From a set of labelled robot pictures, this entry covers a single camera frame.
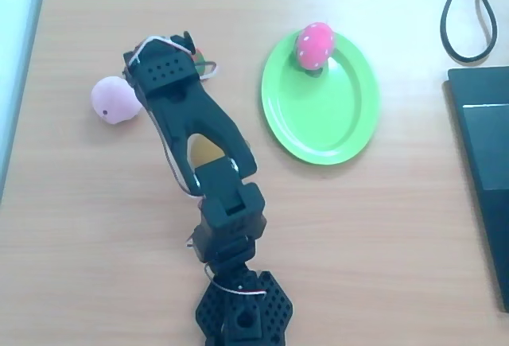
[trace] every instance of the pink ball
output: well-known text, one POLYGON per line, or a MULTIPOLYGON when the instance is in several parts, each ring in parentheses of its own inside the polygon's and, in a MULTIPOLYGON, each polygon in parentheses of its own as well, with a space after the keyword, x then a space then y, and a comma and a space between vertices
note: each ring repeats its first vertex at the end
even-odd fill
POLYGON ((134 89, 117 76, 100 80, 92 89, 91 102, 97 115, 111 125, 132 119, 142 109, 134 89))
POLYGON ((324 22, 314 22, 299 34, 297 61, 306 70, 323 68, 336 46, 334 31, 324 22))

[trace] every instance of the black wire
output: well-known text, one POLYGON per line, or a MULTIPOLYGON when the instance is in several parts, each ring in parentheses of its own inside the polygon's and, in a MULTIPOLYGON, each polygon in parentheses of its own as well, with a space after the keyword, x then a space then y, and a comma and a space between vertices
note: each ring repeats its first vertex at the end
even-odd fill
POLYGON ((458 54, 453 47, 451 46, 451 43, 449 42, 449 38, 447 36, 447 14, 449 13, 449 7, 451 6, 451 3, 453 0, 447 0, 445 2, 444 11, 442 12, 442 17, 440 20, 440 37, 442 39, 442 44, 444 45, 445 51, 455 60, 464 62, 464 63, 471 63, 476 62, 478 60, 484 59, 495 47, 496 39, 499 35, 499 29, 496 24, 496 18, 495 14, 493 13, 492 6, 490 6, 490 3, 488 0, 481 0, 484 4, 484 8, 486 8, 486 11, 488 12, 488 16, 490 18, 490 24, 492 26, 492 39, 488 45, 488 47, 477 56, 474 57, 465 57, 460 54, 458 54))

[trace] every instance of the laptop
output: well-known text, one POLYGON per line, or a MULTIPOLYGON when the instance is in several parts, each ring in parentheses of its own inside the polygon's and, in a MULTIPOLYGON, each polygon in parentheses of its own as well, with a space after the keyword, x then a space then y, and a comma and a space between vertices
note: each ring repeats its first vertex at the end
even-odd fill
POLYGON ((449 70, 451 102, 509 312, 509 67, 449 70))

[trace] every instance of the wooden table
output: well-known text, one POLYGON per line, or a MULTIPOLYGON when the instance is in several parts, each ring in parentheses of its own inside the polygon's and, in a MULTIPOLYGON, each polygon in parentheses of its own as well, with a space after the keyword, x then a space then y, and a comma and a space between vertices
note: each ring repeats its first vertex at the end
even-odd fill
MULTIPOLYGON (((509 61, 509 0, 491 0, 509 61)), ((150 34, 191 31, 220 64, 212 97, 251 144, 269 224, 253 269, 295 306, 287 344, 506 346, 489 258, 445 100, 445 0, 44 0, 0 217, 2 346, 202 345, 194 310, 208 281, 184 242, 197 225, 145 114, 102 124, 97 80, 150 34), (264 60, 324 20, 373 64, 379 126, 355 160, 289 157, 258 108, 264 60)), ((485 37, 455 0, 451 40, 485 37)))

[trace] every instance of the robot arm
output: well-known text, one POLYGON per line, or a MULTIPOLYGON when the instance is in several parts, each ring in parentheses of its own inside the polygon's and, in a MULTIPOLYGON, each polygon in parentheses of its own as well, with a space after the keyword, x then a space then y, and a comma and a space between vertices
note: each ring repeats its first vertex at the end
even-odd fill
POLYGON ((124 76, 153 118, 194 196, 202 196, 192 247, 214 278, 196 310, 206 346, 284 346, 293 306, 270 272, 246 262, 266 226, 257 170, 238 127, 204 90, 190 53, 188 33, 145 40, 124 54, 124 76), (192 170, 187 143, 202 134, 225 156, 192 170))

